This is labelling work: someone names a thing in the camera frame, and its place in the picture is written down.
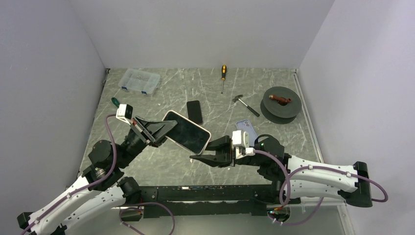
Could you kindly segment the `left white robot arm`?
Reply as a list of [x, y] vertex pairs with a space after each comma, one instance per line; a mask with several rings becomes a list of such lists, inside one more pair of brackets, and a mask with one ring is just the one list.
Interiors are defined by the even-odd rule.
[[175, 120], [149, 122], [123, 118], [130, 130], [122, 144], [117, 144], [107, 120], [109, 140], [100, 140], [89, 154], [91, 165], [52, 202], [35, 212], [17, 217], [22, 234], [66, 235], [76, 225], [114, 207], [137, 209], [145, 201], [142, 190], [122, 170], [146, 147], [159, 147], [176, 126]]

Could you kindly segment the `purple phone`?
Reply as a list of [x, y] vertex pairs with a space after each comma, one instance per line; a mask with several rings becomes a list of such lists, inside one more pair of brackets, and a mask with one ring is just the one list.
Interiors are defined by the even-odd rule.
[[188, 119], [200, 125], [203, 124], [201, 104], [198, 100], [188, 101], [186, 103]]

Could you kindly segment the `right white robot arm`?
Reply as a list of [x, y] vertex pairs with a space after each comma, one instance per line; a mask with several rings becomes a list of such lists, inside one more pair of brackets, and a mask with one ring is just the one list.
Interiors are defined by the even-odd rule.
[[193, 155], [211, 167], [235, 165], [256, 166], [264, 179], [271, 181], [270, 198], [275, 203], [299, 197], [330, 197], [361, 208], [372, 207], [368, 167], [364, 162], [353, 165], [329, 165], [305, 160], [285, 152], [285, 148], [271, 135], [259, 135], [253, 145], [253, 155], [241, 155], [239, 147], [229, 136], [211, 141], [210, 155]]

